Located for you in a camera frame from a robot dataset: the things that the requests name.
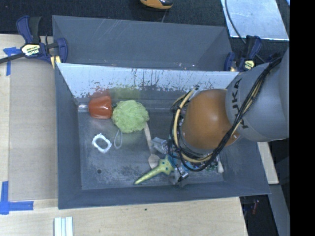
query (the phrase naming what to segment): blue tape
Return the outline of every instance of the blue tape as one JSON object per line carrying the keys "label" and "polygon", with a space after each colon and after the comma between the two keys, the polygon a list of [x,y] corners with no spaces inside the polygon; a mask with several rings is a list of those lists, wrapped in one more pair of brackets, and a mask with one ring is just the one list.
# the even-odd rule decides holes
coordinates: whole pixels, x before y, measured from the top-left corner
{"label": "blue tape", "polygon": [[[3,51],[8,56],[21,53],[21,50],[16,47],[4,48]],[[6,75],[9,76],[10,74],[11,74],[11,61],[8,61],[6,64]]]}
{"label": "blue tape", "polygon": [[0,199],[0,214],[8,215],[10,211],[17,210],[33,210],[34,201],[23,201],[23,202],[9,202],[8,201],[8,188],[9,182],[2,182],[2,191]]}

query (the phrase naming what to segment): black floor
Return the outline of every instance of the black floor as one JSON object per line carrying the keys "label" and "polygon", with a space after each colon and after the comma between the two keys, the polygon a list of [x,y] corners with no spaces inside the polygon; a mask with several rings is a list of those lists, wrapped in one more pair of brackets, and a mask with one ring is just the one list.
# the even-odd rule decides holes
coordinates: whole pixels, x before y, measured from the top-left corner
{"label": "black floor", "polygon": [[[286,0],[276,1],[289,35],[290,8]],[[52,15],[226,27],[220,0],[174,0],[174,6],[166,13],[145,8],[138,0],[0,0],[0,15],[0,33],[9,34],[17,34],[16,20],[24,15],[41,16],[39,34],[50,36]],[[231,38],[230,43],[234,52],[244,48],[240,39]],[[259,55],[263,59],[276,52],[283,55],[288,46],[288,42],[263,40]],[[272,142],[270,147],[276,163],[288,157],[288,140]],[[282,187],[289,208],[289,181]],[[253,211],[252,204],[256,200],[259,200],[258,206]],[[241,201],[246,203],[244,212],[249,236],[278,235],[267,196],[241,197]]]}

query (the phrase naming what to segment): green sponge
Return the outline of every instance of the green sponge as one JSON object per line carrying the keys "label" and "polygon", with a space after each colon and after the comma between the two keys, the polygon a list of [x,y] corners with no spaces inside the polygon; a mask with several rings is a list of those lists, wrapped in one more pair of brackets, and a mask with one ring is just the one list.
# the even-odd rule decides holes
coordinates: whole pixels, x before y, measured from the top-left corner
{"label": "green sponge", "polygon": [[112,120],[123,133],[131,133],[145,127],[149,113],[135,100],[120,101],[113,111]]}

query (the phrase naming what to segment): black cord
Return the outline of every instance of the black cord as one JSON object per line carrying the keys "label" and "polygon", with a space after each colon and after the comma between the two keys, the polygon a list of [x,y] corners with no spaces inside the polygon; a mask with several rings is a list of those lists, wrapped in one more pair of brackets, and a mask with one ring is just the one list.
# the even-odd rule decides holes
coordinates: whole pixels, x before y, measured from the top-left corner
{"label": "black cord", "polygon": [[[232,21],[232,18],[231,18],[231,15],[230,15],[230,12],[227,8],[227,0],[224,0],[224,4],[225,4],[225,10],[226,10],[226,14],[227,14],[227,17],[233,27],[233,29],[235,30],[236,34],[239,36],[239,38],[241,39],[241,41],[246,44],[246,41],[242,38],[242,36],[240,35],[240,33],[238,32],[238,30],[236,29],[233,21]],[[266,63],[258,54],[255,55],[258,59],[260,59],[260,61],[262,61],[263,63]]]}

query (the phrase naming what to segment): wooden table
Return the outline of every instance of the wooden table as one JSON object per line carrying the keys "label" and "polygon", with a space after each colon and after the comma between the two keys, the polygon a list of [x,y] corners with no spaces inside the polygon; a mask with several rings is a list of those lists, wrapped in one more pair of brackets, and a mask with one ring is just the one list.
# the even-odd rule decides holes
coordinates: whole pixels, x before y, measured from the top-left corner
{"label": "wooden table", "polygon": [[[19,35],[0,34],[3,48],[20,47]],[[8,180],[10,76],[6,64],[0,65],[0,181]],[[269,183],[278,183],[267,143],[259,144]],[[55,217],[73,217],[75,236],[92,235],[212,235],[247,236],[240,199],[110,206],[58,210],[57,199],[34,201],[33,211],[14,211],[0,215],[0,235],[53,235]]]}

